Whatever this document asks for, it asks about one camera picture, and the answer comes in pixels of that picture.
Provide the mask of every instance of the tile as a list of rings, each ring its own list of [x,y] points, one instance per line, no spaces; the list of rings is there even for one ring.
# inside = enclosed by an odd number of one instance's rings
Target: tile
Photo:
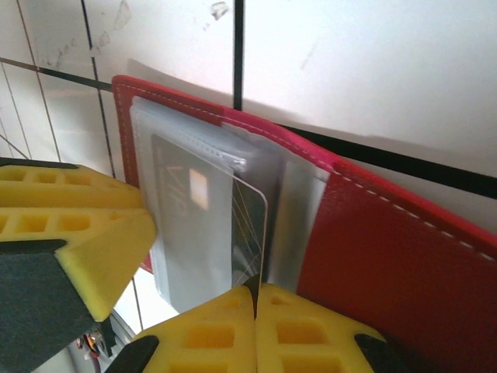
[[[4,64],[4,67],[31,158],[58,162],[54,136],[36,72],[7,64]]]
[[[144,329],[178,315],[178,312],[158,293],[154,275],[138,269],[134,275]]]
[[[5,74],[5,64],[0,64],[0,119],[2,119],[5,135],[27,158],[30,152],[23,132],[23,127],[19,121],[16,110],[16,101],[11,95],[10,80]]]
[[[0,57],[33,63],[19,8],[12,0],[0,2]]]
[[[109,134],[110,151],[114,164],[116,179],[125,181],[123,167],[123,152],[119,134],[119,124],[117,122],[116,104],[114,95],[111,92],[102,91],[103,112],[106,116],[107,132]]]
[[[85,0],[100,80],[127,73],[187,93],[199,86],[213,91],[203,98],[230,104],[233,1],[221,3]]]
[[[95,78],[81,0],[19,0],[37,66]]]
[[[350,161],[407,190],[417,193],[419,196],[487,229],[493,234],[497,234],[497,200],[397,173],[389,169],[368,165],[353,159],[350,159]]]
[[[121,316],[131,330],[133,330],[133,333],[138,334],[141,331],[137,300],[134,296],[132,281],[126,286],[121,298],[119,298],[119,301],[117,301],[114,306],[114,310]]]
[[[61,161],[112,175],[97,90],[49,75],[40,79]]]
[[[9,143],[5,140],[8,138],[5,136],[5,130],[3,128],[2,117],[0,117],[0,157],[13,157],[12,149]]]
[[[497,176],[495,2],[245,3],[244,110]]]

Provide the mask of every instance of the red wallet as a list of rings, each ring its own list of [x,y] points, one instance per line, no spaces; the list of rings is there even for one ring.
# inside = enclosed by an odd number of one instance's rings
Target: red wallet
[[[123,75],[113,92],[128,183],[134,96],[274,141],[331,174],[297,293],[381,331],[411,371],[497,371],[494,235],[267,120]]]

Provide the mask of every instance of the credit card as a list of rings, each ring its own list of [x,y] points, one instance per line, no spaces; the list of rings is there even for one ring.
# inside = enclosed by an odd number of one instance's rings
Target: credit card
[[[169,300],[185,312],[260,273],[267,202],[227,166],[156,134],[151,147]]]

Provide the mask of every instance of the black foam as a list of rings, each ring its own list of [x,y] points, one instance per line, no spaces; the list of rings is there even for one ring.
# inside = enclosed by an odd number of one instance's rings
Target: black foam
[[[94,324],[54,256],[60,240],[51,241],[18,253],[0,242],[1,372],[31,372]]]
[[[257,299],[259,298],[259,290],[261,288],[261,275],[256,274],[255,276],[250,277],[242,286],[246,286],[250,290],[255,319],[257,318]]]
[[[77,169],[77,165],[61,162],[34,161],[32,159],[16,159],[0,157],[0,167],[2,166],[30,166],[46,167],[49,169]]]
[[[354,339],[374,373],[408,373],[401,359],[383,340],[367,334],[356,334]]]
[[[142,373],[158,346],[156,336],[144,336],[124,346],[106,373]]]

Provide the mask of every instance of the white stitching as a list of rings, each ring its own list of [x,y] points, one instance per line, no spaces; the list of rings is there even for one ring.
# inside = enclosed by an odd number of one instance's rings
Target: white stitching
[[[467,242],[464,242],[464,241],[459,241],[459,243],[460,243],[462,246],[467,247],[468,249],[474,250],[473,245],[470,245],[470,244],[469,244],[469,243],[467,243]]]
[[[286,145],[290,146],[291,148],[298,150],[299,152],[303,152],[306,156],[308,156],[308,157],[309,157],[309,158],[311,158],[311,159],[314,159],[314,161],[315,161],[315,162],[317,162],[317,163],[319,163],[320,165],[324,166],[324,167],[325,167],[325,169],[326,169],[327,171],[329,171],[329,172],[331,172],[331,173],[334,173],[334,174],[336,174],[336,175],[341,176],[341,177],[342,177],[344,180],[346,180],[346,181],[352,181],[349,177],[346,177],[346,176],[344,176],[342,173],[340,173],[339,171],[336,171],[336,170],[333,168],[333,166],[332,166],[332,165],[330,165],[330,164],[328,164],[328,163],[326,163],[326,162],[322,161],[321,159],[319,159],[319,158],[315,157],[314,155],[312,155],[311,153],[309,153],[307,150],[302,149],[302,148],[300,148],[299,146],[296,146],[295,144],[292,144],[291,142],[286,141],[286,140],[284,140],[284,139],[280,138],[279,136],[276,136],[275,134],[272,134],[272,133],[270,133],[270,132],[268,132],[268,131],[264,131],[264,130],[263,130],[263,129],[261,129],[261,128],[254,127],[254,126],[252,126],[251,124],[248,124],[248,123],[245,123],[245,122],[241,122],[240,120],[236,120],[236,119],[232,119],[232,118],[229,118],[229,117],[224,117],[224,116],[221,116],[221,115],[217,115],[217,114],[211,113],[211,112],[209,112],[209,111],[202,110],[202,109],[199,109],[199,108],[197,108],[197,107],[190,106],[190,105],[185,104],[185,103],[181,103],[180,101],[176,101],[175,99],[170,99],[170,98],[168,98],[168,97],[166,97],[166,96],[159,95],[159,94],[157,94],[157,93],[153,93],[153,92],[147,91],[147,90],[145,90],[145,89],[141,89],[141,88],[138,88],[138,87],[133,87],[132,85],[126,85],[126,84],[122,84],[122,83],[120,83],[120,84],[118,84],[118,85],[116,86],[116,90],[117,90],[117,104],[118,104],[118,107],[119,107],[119,111],[120,111],[121,117],[123,116],[123,105],[122,105],[122,103],[121,103],[122,96],[121,96],[121,94],[120,94],[120,87],[121,87],[121,86],[123,86],[123,87],[127,87],[127,88],[130,88],[130,89],[135,89],[135,90],[140,91],[140,92],[148,93],[148,94],[151,94],[151,95],[153,95],[153,96],[160,97],[161,99],[165,99],[165,100],[167,100],[167,101],[170,101],[170,102],[172,102],[172,103],[176,103],[176,104],[178,104],[178,105],[180,105],[180,106],[188,107],[188,108],[190,108],[190,109],[193,109],[193,110],[199,111],[199,112],[201,112],[201,113],[205,113],[205,114],[210,115],[210,116],[212,116],[212,117],[217,117],[217,118],[220,118],[220,119],[230,120],[230,121],[232,121],[232,122],[235,122],[235,123],[238,123],[238,124],[242,124],[242,125],[243,125],[243,127],[249,127],[249,128],[252,128],[253,130],[256,130],[256,131],[262,132],[262,133],[264,133],[265,135],[267,135],[267,136],[269,136],[269,137],[271,137],[271,138],[275,138],[275,139],[277,139],[277,140],[279,140],[279,141],[283,142],[284,144],[286,144]],[[123,143],[124,143],[123,145],[124,145],[124,147],[125,147],[125,149],[126,149],[126,151],[125,151],[125,153],[126,153],[126,155],[125,155],[125,157],[126,157],[126,165],[129,165],[129,164],[130,164],[130,162],[129,162],[129,152],[127,151],[127,150],[128,150],[127,136],[124,136],[124,141],[123,141]],[[364,188],[364,186],[363,186],[363,185],[361,185],[361,184],[358,184],[358,183],[355,183],[355,184],[356,184],[356,186],[358,186],[358,187],[360,187],[360,188]],[[369,189],[367,189],[367,192],[368,192],[369,194],[378,195],[376,192],[374,192],[374,191],[372,191],[372,190],[369,190]],[[379,197],[381,200],[385,201],[385,202],[391,202],[389,199],[387,199],[387,198],[385,198],[385,197],[383,197],[383,196],[378,196],[378,197]],[[391,204],[392,204],[395,208],[397,208],[398,210],[401,210],[401,211],[405,211],[405,212],[407,212],[407,214],[408,214],[409,216],[411,216],[411,217],[413,217],[413,218],[415,218],[415,219],[420,219],[420,217],[419,217],[418,215],[413,214],[412,212],[409,212],[408,210],[405,210],[403,207],[401,207],[401,206],[399,206],[399,205],[397,205],[397,204],[393,204],[393,203],[391,203]],[[445,232],[445,231],[442,231],[442,230],[438,229],[435,225],[433,225],[433,224],[429,223],[428,221],[423,221],[423,224],[427,225],[427,226],[428,226],[428,227],[430,227],[430,228],[437,229],[437,231],[438,231],[438,232],[441,232],[441,233],[442,233],[443,235],[445,235],[446,237],[449,237],[449,238],[453,238],[453,239],[454,239],[454,235],[451,235],[451,234],[450,234],[450,233],[448,233],[448,232]],[[469,249],[474,249],[474,247],[473,247],[472,245],[470,245],[469,243],[467,243],[467,242],[464,242],[464,241],[458,241],[458,242],[459,242],[459,244],[461,244],[461,245],[462,245],[462,246],[464,246],[464,247],[467,247],[467,248],[469,248]],[[485,259],[487,259],[487,260],[492,260],[492,261],[494,261],[494,260],[495,260],[495,258],[492,258],[491,256],[489,256],[489,255],[487,255],[487,254],[485,254],[485,253],[482,253],[482,252],[478,252],[478,253],[479,253],[482,257],[484,257]]]
[[[487,254],[485,254],[485,253],[480,252],[480,253],[478,253],[478,254],[480,254],[480,256],[482,256],[482,257],[483,257],[484,259],[486,259],[486,260],[490,260],[491,262],[495,261],[495,259],[494,259],[494,258],[492,258],[491,256],[489,256],[489,255],[487,255]]]

